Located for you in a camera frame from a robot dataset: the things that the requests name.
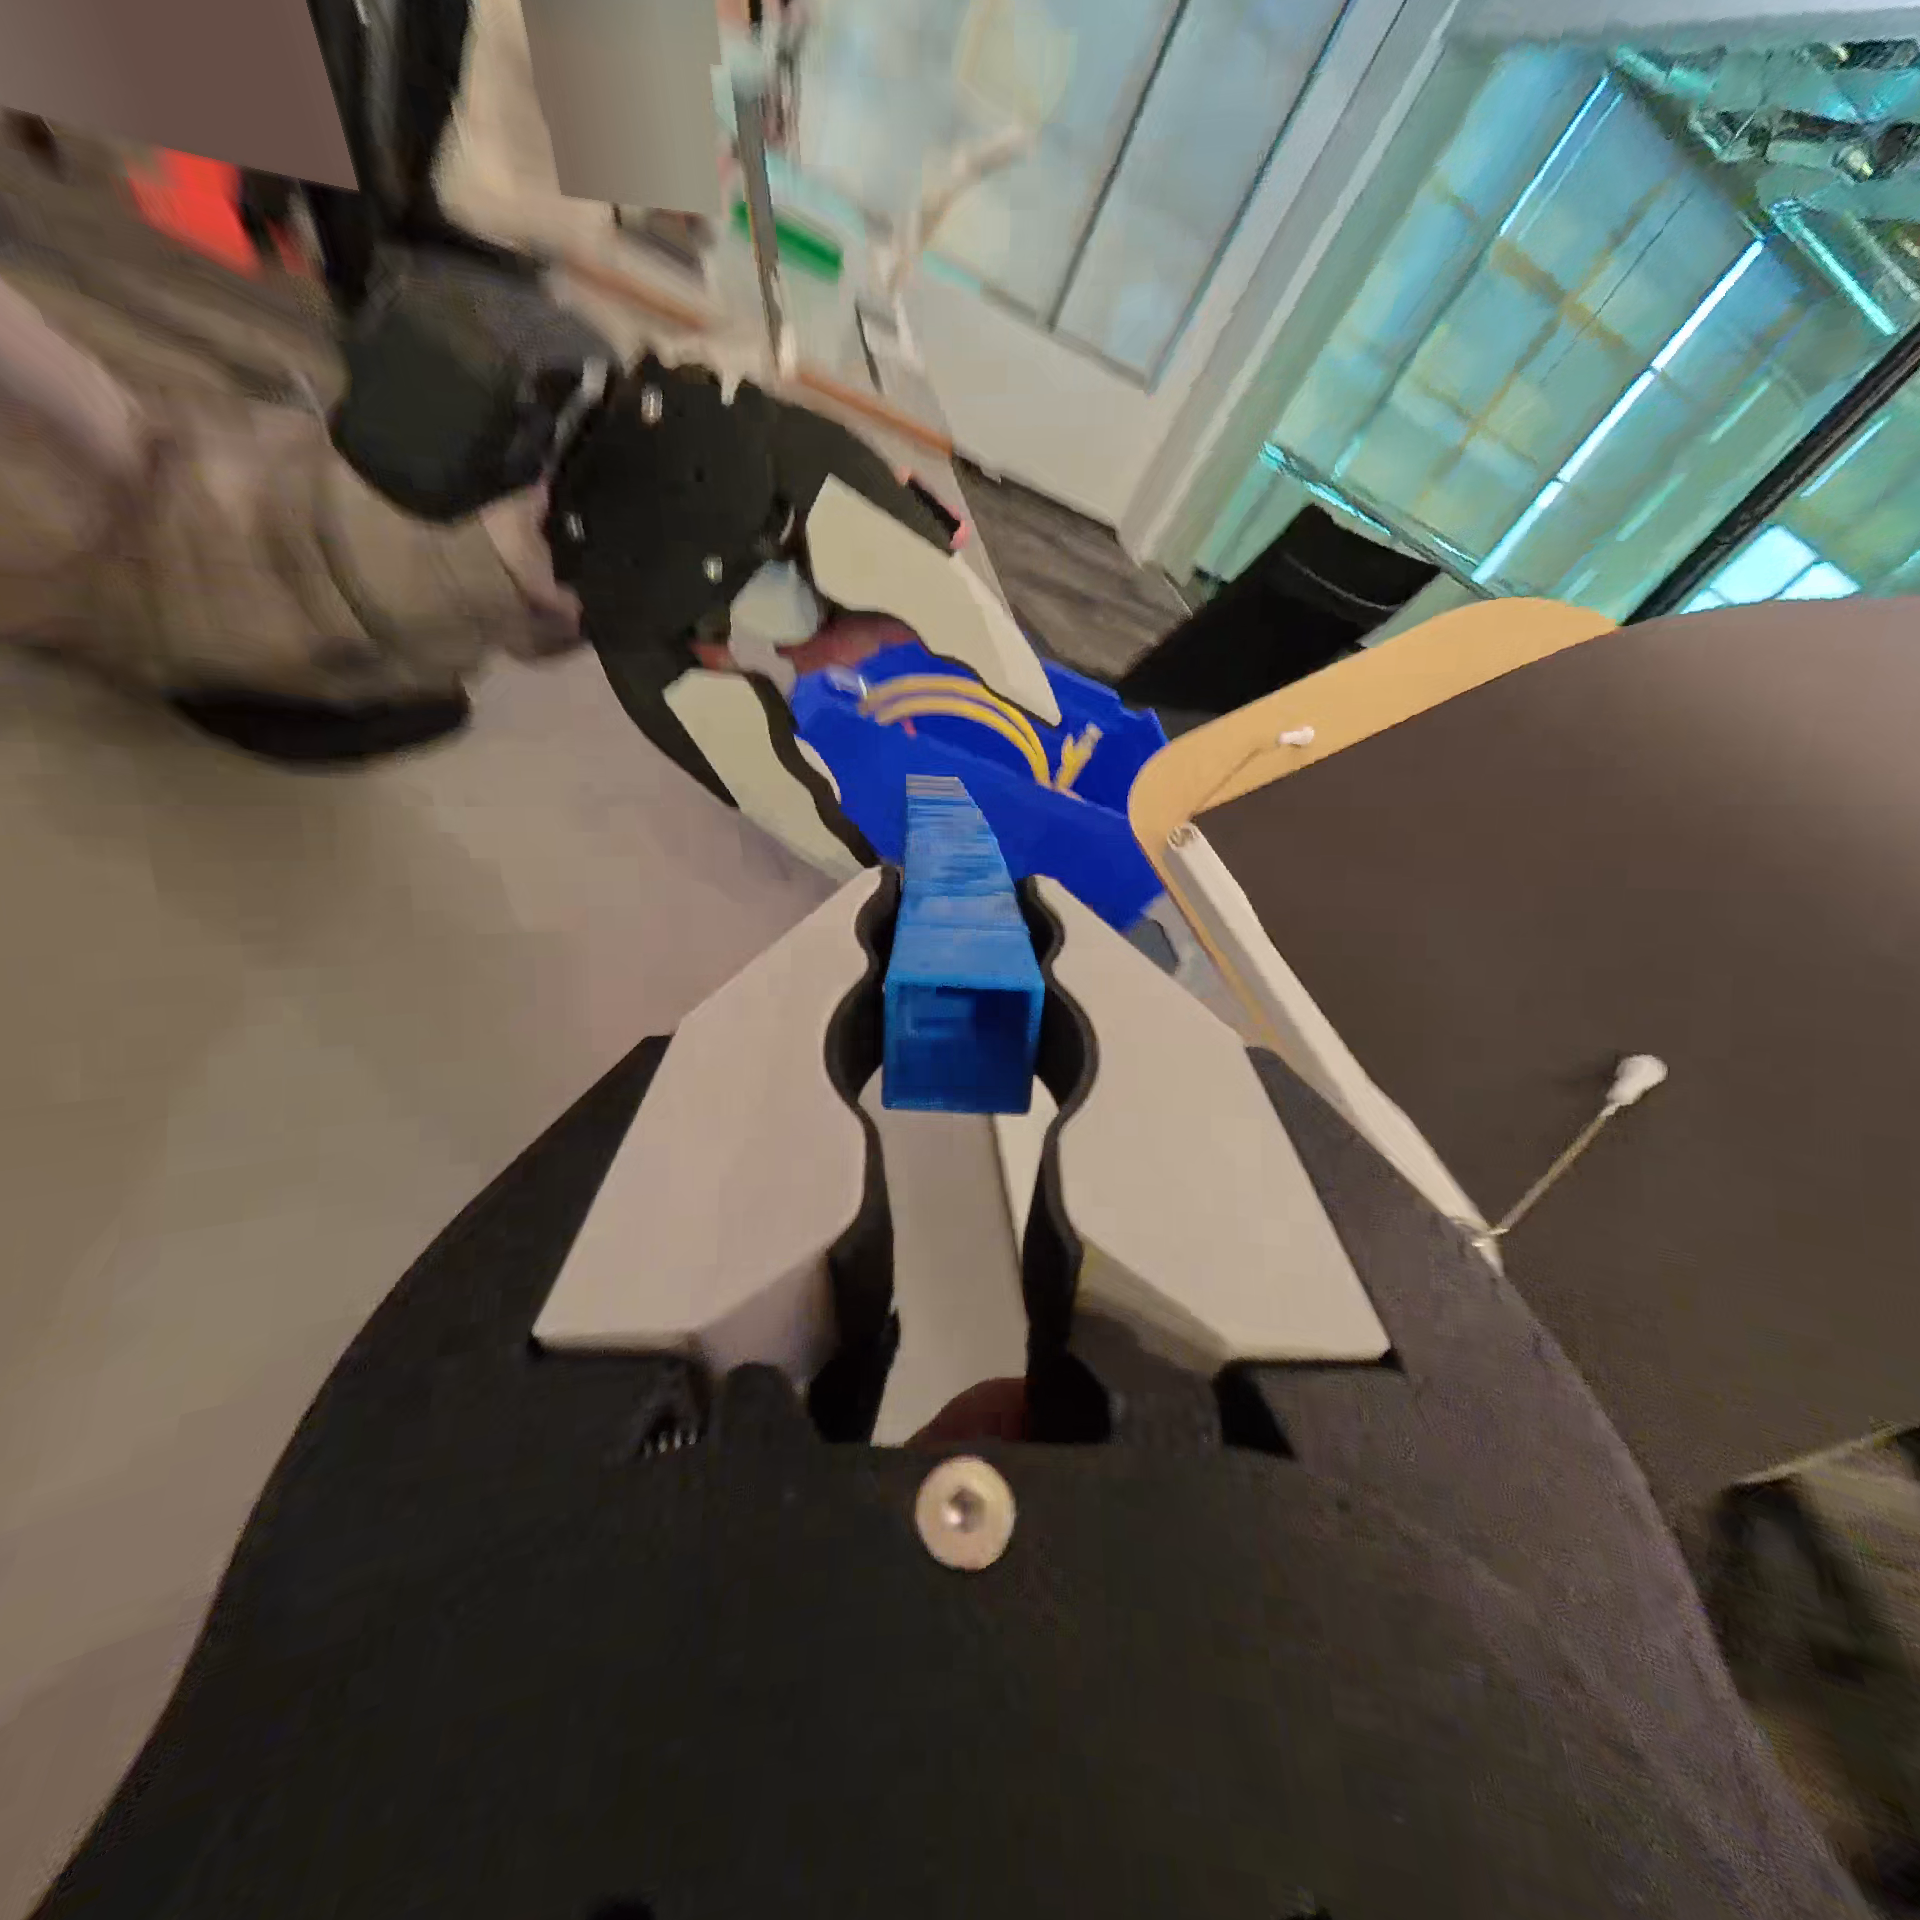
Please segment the yellow item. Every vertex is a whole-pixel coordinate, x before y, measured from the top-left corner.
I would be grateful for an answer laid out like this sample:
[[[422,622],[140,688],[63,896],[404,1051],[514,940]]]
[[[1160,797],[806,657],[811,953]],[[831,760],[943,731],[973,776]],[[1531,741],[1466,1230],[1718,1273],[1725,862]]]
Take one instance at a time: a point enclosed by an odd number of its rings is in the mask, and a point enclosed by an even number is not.
[[[1024,708],[999,693],[966,678],[910,675],[888,678],[856,698],[856,712],[884,726],[911,730],[923,718],[951,718],[972,723],[1005,741],[1035,784],[1072,793],[1104,739],[1101,726],[1087,725],[1080,731],[1064,731],[1058,749],[1048,754],[1037,725]]]

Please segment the orange traffic cone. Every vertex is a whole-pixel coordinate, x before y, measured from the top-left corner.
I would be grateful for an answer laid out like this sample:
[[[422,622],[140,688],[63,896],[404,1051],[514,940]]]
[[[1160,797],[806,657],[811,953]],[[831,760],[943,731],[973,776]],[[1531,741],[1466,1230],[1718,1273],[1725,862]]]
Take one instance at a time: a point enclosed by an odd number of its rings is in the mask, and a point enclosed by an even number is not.
[[[244,278],[320,282],[320,252],[291,190],[256,187],[226,161],[147,149],[123,162],[138,214],[194,257]]]

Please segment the person's left hand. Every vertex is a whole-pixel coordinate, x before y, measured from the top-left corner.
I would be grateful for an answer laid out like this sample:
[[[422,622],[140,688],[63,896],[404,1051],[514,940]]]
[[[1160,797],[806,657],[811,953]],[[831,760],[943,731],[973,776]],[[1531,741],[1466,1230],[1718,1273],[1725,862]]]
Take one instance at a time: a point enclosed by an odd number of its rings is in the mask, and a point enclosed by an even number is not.
[[[787,694],[805,677],[856,667],[916,641],[900,620],[835,608],[798,572],[771,568],[736,597],[725,630],[703,644],[703,662],[762,677]]]

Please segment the black backdrop board stand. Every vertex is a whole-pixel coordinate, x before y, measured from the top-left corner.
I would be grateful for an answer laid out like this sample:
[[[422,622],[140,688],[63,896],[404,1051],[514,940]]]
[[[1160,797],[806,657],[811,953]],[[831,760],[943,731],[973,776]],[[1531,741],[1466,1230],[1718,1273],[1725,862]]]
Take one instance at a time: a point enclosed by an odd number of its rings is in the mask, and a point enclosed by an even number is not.
[[[1128,816],[1261,1042],[1492,1228],[1676,1529],[1918,1395],[1915,597],[1435,614]]]

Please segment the black mesh chair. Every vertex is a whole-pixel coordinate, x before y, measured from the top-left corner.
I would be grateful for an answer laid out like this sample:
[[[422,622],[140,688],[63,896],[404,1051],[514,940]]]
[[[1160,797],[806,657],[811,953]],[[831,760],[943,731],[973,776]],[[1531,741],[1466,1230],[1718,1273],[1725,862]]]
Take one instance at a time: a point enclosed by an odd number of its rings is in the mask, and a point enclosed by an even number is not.
[[[1218,718],[1352,657],[1443,577],[1310,502],[1115,681],[1134,708]]]

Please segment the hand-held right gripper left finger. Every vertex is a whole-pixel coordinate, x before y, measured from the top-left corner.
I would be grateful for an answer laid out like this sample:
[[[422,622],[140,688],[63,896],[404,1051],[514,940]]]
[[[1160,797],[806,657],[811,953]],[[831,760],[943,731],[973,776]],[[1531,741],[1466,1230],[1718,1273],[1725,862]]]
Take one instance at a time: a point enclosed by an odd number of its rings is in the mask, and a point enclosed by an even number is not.
[[[896,873],[843,882],[684,1017],[535,1320],[547,1354],[774,1366],[875,1410],[896,1361],[878,1072]]]

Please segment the long blue rectangular bar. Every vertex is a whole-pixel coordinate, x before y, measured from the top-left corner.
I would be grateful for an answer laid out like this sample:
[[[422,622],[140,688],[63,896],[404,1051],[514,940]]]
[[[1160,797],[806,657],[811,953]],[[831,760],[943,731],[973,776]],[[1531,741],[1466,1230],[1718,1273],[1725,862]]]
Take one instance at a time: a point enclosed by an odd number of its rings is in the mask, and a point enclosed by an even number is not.
[[[1044,995],[1018,882],[988,818],[957,780],[910,778],[882,978],[882,1108],[1027,1113]]]

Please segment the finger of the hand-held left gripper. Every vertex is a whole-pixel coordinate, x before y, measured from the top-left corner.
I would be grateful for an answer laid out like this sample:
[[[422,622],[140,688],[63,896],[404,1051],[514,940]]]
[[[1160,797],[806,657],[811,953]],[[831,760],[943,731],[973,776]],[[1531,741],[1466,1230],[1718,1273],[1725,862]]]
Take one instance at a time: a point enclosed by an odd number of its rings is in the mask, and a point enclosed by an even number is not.
[[[805,554],[824,602],[891,618],[1000,699],[1052,726],[1061,723],[1043,658],[997,589],[837,475],[823,480],[805,515]]]
[[[878,867],[837,782],[800,741],[778,684],[763,675],[691,667],[667,685],[662,702],[747,822],[835,880]]]

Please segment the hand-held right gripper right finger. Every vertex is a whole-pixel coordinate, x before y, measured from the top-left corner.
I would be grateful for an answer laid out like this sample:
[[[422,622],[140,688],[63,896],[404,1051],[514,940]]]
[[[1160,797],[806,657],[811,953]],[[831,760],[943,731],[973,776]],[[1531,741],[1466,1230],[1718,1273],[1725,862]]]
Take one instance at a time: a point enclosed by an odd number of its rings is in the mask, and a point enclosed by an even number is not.
[[[1254,1051],[1061,882],[1028,880],[1024,906],[1054,1101],[1022,1251],[1030,1361],[1115,1337],[1203,1380],[1384,1361]]]

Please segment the person's left forearm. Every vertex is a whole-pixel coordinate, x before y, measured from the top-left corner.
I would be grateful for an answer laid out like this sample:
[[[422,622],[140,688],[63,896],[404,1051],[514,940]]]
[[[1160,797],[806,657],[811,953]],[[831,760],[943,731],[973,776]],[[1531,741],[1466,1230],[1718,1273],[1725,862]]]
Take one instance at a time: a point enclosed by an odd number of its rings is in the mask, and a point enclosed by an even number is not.
[[[80,134],[5,128],[2,636],[163,702],[399,702],[583,643],[544,493],[435,523],[331,446],[316,294],[159,236]]]

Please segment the blue plastic bin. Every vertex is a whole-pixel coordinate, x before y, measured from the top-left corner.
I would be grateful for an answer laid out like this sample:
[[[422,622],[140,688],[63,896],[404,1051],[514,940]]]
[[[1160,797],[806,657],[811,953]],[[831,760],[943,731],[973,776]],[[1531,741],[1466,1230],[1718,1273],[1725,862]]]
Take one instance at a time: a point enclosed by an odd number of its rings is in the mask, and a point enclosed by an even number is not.
[[[1140,770],[1165,747],[1165,731],[1151,712],[1125,706],[1101,684],[1052,662],[1044,670],[1063,718],[1056,726],[1028,718],[1047,752],[1058,749],[1064,731],[1094,725],[1104,733],[1072,793],[1035,784],[1005,741],[972,723],[923,718],[911,726],[884,726],[861,715],[856,698],[899,677],[938,675],[982,685],[919,643],[800,678],[791,713],[800,741],[837,782],[853,826],[884,862],[903,857],[904,782],[954,778],[988,818],[1012,878],[1056,880],[1125,938],[1160,898],[1160,880],[1131,827],[1128,795]]]

